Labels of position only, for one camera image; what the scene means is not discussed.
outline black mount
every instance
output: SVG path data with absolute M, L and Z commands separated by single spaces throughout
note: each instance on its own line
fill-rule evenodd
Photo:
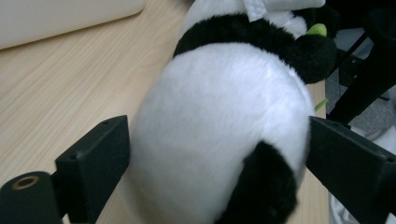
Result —
M 361 223 L 396 214 L 396 156 L 340 123 L 311 117 L 308 169 Z M 126 116 L 108 119 L 56 161 L 49 175 L 32 172 L 0 191 L 0 223 L 95 223 L 130 157 Z

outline green leaf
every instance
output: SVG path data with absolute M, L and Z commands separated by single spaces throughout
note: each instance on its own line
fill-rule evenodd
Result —
M 327 102 L 329 102 L 329 100 L 326 98 L 322 100 L 317 106 L 315 106 L 315 112 L 320 110 L 324 105 L 327 104 Z

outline panda plush toy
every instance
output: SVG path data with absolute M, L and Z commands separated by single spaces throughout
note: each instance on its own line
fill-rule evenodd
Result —
M 336 21 L 326 6 L 250 22 L 242 0 L 193 2 L 133 118 L 124 188 L 137 224 L 286 222 L 315 114 L 305 84 L 330 74 Z M 327 30 L 307 32 L 316 23 Z

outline wooden desk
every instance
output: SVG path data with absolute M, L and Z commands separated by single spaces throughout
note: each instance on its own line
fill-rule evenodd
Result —
M 0 50 L 0 185 L 32 171 L 52 174 L 54 160 L 102 120 L 131 121 L 171 59 L 191 2 L 148 0 L 132 17 Z M 323 83 L 311 92 L 318 103 Z M 98 223 L 128 220 L 116 190 Z M 327 191 L 308 172 L 290 223 L 328 220 Z

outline gray carpet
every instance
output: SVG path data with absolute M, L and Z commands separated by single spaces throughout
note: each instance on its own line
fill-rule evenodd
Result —
M 359 36 L 361 29 L 345 30 L 340 32 L 335 39 L 339 49 L 348 50 Z M 373 43 L 367 39 L 355 52 L 354 55 L 365 59 L 371 50 Z M 339 84 L 338 70 L 326 79 L 326 111 L 330 113 L 335 103 L 345 92 L 347 87 Z M 366 110 L 354 118 L 349 125 L 363 129 L 367 133 L 373 133 L 396 125 L 396 86 L 389 90 L 389 100 L 376 99 Z

